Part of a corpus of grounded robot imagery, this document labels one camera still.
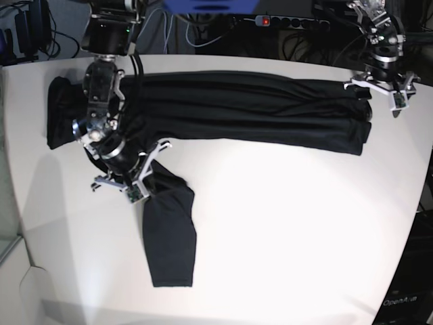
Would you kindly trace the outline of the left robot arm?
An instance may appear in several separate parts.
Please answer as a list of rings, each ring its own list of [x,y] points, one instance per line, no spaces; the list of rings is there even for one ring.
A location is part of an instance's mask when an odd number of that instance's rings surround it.
[[[344,88],[368,88],[385,95],[393,117],[399,117],[417,93],[414,83],[419,81],[413,71],[401,70],[406,41],[401,20],[386,11],[384,1],[347,1],[346,6],[357,15],[356,22],[334,13],[327,1],[318,3],[330,18],[356,26],[364,39],[361,55],[365,71],[351,77]]]

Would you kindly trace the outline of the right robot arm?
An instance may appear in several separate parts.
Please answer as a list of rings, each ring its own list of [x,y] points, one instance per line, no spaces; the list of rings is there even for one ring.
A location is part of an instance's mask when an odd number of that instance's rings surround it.
[[[93,54],[85,71],[83,93],[87,114],[72,123],[72,132],[89,158],[105,173],[97,176],[92,190],[112,186],[129,202],[152,195],[147,184],[152,162],[171,146],[156,142],[148,149],[127,136],[127,112],[137,101],[143,65],[136,43],[143,30],[148,1],[89,1],[91,13],[81,48]]]

